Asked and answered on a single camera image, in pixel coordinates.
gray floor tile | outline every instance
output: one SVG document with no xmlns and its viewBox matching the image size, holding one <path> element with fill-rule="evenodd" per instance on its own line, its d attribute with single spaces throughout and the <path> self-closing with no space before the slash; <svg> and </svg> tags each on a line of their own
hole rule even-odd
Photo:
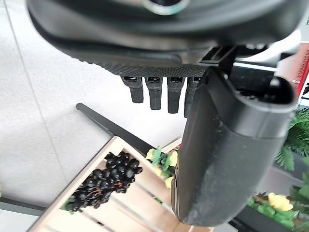
<svg viewBox="0 0 309 232">
<path fill-rule="evenodd" d="M 0 25 L 0 185 L 7 198 L 48 205 L 66 181 L 23 69 L 3 0 Z"/>
</svg>

black plastic housing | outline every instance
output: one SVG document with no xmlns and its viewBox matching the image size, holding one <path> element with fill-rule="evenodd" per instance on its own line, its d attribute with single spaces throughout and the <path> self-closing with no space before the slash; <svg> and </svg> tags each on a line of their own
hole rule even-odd
<svg viewBox="0 0 309 232">
<path fill-rule="evenodd" d="M 210 47 L 269 44 L 297 27 L 307 0 L 191 0 L 175 15 L 142 0 L 27 0 L 37 31 L 67 55 L 129 77 L 201 77 Z"/>
<path fill-rule="evenodd" d="M 264 95 L 248 96 L 215 68 L 201 78 L 172 184 L 173 211 L 183 223 L 227 222 L 255 191 L 285 141 L 296 105 L 289 82 L 274 80 Z"/>
</svg>

yellow flower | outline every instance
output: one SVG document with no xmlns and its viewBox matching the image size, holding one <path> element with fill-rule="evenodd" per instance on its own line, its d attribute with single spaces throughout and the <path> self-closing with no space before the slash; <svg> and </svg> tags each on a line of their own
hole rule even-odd
<svg viewBox="0 0 309 232">
<path fill-rule="evenodd" d="M 155 173 L 156 173 L 157 176 L 160 176 L 161 173 L 162 173 L 162 170 L 161 170 L 159 167 L 155 167 L 155 168 L 154 168 L 154 171 L 155 171 Z"/>
<path fill-rule="evenodd" d="M 154 149 L 150 149 L 148 152 L 147 152 L 147 156 L 146 156 L 146 159 L 147 160 L 151 160 L 151 158 L 153 157 L 154 155 Z"/>
<path fill-rule="evenodd" d="M 174 152 L 171 154 L 169 160 L 170 160 L 170 166 L 176 167 L 177 161 L 178 161 L 178 153 L 177 153 L 177 151 L 174 151 Z"/>
<path fill-rule="evenodd" d="M 290 204 L 290 200 L 286 199 L 284 195 L 276 195 L 273 192 L 271 192 L 268 195 L 268 201 L 272 207 L 281 209 L 283 211 L 293 209 L 293 205 Z"/>
<path fill-rule="evenodd" d="M 172 180 L 173 180 L 173 176 L 171 176 L 170 178 L 167 178 L 166 180 L 165 180 L 165 186 L 168 188 L 168 189 L 170 189 L 171 187 L 172 187 Z"/>
</svg>

artificial plant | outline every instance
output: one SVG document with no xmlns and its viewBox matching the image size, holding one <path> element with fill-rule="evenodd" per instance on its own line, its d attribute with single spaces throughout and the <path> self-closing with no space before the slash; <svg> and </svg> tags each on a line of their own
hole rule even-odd
<svg viewBox="0 0 309 232">
<path fill-rule="evenodd" d="M 178 161 L 178 150 L 181 145 L 175 147 L 167 154 L 162 152 L 162 149 L 150 149 L 147 153 L 146 159 L 151 160 L 153 167 L 158 176 L 163 177 L 167 188 L 170 189 L 173 179 L 173 173 L 169 171 L 169 167 L 175 167 Z"/>
<path fill-rule="evenodd" d="M 309 167 L 309 157 L 302 160 Z M 309 232 L 309 169 L 303 181 L 303 187 L 293 186 L 288 197 L 262 193 L 250 198 L 248 206 L 294 232 Z"/>
<path fill-rule="evenodd" d="M 294 170 L 292 151 L 302 157 L 309 156 L 309 109 L 296 110 L 287 139 L 276 160 L 286 170 Z"/>
</svg>

wooden crate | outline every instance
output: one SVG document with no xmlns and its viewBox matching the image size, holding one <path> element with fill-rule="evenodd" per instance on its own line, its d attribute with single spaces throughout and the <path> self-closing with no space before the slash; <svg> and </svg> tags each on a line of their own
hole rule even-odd
<svg viewBox="0 0 309 232">
<path fill-rule="evenodd" d="M 60 207 L 74 193 L 79 185 L 96 169 L 105 168 L 104 157 L 112 152 L 129 153 L 140 161 L 143 172 L 136 175 L 125 194 L 113 192 L 110 200 L 99 209 L 82 208 L 71 215 Z M 195 228 L 180 223 L 173 214 L 170 189 L 158 177 L 151 163 L 128 143 L 113 137 L 72 180 L 64 191 L 44 211 L 42 216 L 29 229 L 31 232 L 210 232 L 207 228 Z"/>
</svg>

